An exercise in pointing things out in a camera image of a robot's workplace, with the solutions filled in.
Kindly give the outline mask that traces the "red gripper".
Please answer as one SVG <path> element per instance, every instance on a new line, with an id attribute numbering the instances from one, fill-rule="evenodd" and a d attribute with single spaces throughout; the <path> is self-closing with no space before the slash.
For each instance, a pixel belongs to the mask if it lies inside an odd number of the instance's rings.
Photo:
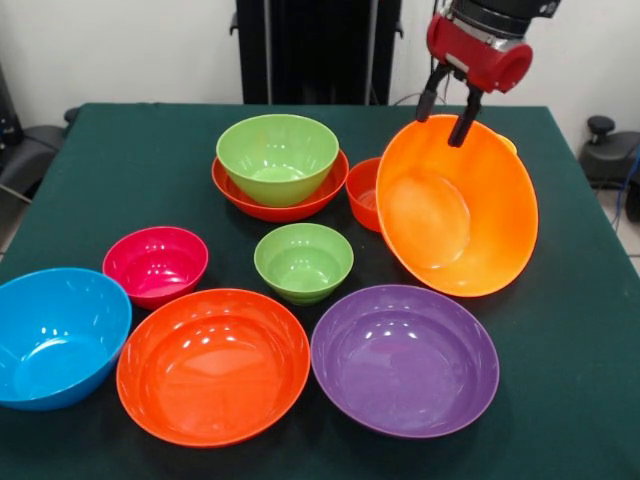
<path id="1" fill-rule="evenodd" d="M 450 67 L 461 72 L 468 82 L 467 103 L 448 139 L 449 146 L 460 148 L 480 113 L 484 92 L 507 93 L 514 88 L 531 66 L 533 49 L 523 40 L 499 39 L 440 14 L 431 20 L 426 42 L 439 63 L 419 97 L 415 119 L 427 121 L 438 98 L 438 86 Z"/>

